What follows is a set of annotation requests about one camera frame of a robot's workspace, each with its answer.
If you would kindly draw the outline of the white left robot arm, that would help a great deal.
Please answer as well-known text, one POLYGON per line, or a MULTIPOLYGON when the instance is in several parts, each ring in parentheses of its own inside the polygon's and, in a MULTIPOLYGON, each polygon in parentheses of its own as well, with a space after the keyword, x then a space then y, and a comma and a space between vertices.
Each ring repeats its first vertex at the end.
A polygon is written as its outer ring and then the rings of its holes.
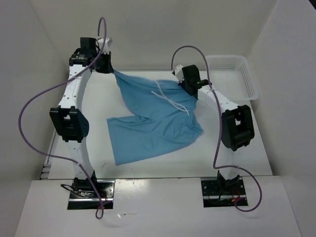
POLYGON ((73 194, 84 198, 97 195, 99 186, 88 157, 86 138, 89 122, 81 112, 84 91, 92 72, 110 74, 111 38, 81 38, 80 48, 69 58, 69 82, 56 108, 49 115, 56 132, 66 143, 74 160, 75 178, 71 186, 64 186, 73 194))

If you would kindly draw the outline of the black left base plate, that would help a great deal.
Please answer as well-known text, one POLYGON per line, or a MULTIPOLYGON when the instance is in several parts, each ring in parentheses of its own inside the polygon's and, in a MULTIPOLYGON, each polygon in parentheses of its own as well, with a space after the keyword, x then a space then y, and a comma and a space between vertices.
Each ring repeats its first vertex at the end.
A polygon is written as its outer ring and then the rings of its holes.
MULTIPOLYGON (((68 210, 96 210, 100 206, 100 200, 92 187, 75 188, 74 184, 61 186, 70 192, 68 210)), ((103 209, 112 209, 115 180, 97 180, 95 186, 104 203, 103 209)))

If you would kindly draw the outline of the aluminium table edge rail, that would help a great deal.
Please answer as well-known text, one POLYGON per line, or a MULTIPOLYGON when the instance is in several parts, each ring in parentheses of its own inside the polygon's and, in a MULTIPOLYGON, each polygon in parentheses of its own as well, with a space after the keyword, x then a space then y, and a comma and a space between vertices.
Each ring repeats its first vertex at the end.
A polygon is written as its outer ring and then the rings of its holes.
POLYGON ((52 136, 47 152, 45 152, 48 156, 45 156, 43 167, 41 169, 41 175, 39 177, 40 180, 72 180, 74 178, 73 171, 70 170, 70 167, 72 167, 71 162, 67 162, 66 160, 61 161, 61 159, 52 157, 52 155, 55 155, 57 151, 63 151, 66 146, 60 146, 58 144, 60 136, 57 134, 51 121, 49 110, 50 108, 58 105, 59 101, 63 97, 66 85, 67 83, 64 81, 62 85, 54 88, 54 90, 51 90, 50 93, 46 93, 45 96, 43 94, 44 99, 49 99, 48 104, 44 104, 43 111, 48 117, 48 125, 52 127, 52 136))

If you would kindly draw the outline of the white plastic basket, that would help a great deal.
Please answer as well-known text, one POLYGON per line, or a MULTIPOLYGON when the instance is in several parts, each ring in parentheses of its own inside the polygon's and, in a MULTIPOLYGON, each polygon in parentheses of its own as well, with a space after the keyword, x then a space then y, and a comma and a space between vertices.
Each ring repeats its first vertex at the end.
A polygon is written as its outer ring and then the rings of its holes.
POLYGON ((210 80, 214 87, 233 101, 252 101, 259 98, 252 70, 247 59, 240 55, 206 56, 210 80))

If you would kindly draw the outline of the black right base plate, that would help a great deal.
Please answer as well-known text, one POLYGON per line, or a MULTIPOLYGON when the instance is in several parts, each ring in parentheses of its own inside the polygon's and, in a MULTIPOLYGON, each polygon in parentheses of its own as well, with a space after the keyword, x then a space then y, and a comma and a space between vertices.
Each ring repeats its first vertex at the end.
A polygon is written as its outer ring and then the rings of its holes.
POLYGON ((243 180, 228 191, 220 191, 216 179, 201 180, 202 200, 204 208, 248 206, 243 180))

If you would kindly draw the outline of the light blue shorts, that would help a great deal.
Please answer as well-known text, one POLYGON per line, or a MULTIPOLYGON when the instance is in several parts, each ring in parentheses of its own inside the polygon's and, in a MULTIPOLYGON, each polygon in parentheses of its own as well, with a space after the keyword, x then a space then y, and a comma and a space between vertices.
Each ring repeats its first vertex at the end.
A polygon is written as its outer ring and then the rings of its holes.
POLYGON ((107 120, 116 165, 185 148, 203 129, 194 115, 197 100, 172 80, 150 80, 114 71, 131 116, 107 120))

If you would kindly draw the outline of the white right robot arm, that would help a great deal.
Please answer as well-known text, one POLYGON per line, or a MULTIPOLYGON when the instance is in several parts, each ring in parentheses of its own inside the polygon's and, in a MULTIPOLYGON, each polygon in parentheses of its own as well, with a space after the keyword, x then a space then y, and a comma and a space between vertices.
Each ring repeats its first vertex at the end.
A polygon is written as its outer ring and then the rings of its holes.
POLYGON ((238 183, 238 167, 246 146, 254 138, 254 126, 251 109, 248 105, 240 106, 218 92, 202 80, 196 65, 178 65, 172 72, 189 95, 204 102, 208 107, 219 112, 220 148, 226 157, 217 157, 213 166, 217 171, 217 190, 228 194, 238 183))

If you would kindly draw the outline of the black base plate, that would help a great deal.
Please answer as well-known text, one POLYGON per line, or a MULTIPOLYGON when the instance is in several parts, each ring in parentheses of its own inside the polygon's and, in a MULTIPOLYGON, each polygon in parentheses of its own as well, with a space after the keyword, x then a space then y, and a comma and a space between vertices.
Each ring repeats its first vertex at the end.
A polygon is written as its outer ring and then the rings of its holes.
POLYGON ((220 191, 216 179, 201 180, 202 200, 204 208, 248 206, 243 180, 228 191, 220 191))
MULTIPOLYGON (((92 187, 75 188, 74 184, 61 186, 70 192, 68 210, 96 210, 100 206, 100 200, 92 187)), ((115 180, 97 180, 95 186, 104 203, 103 209, 112 209, 115 180)))

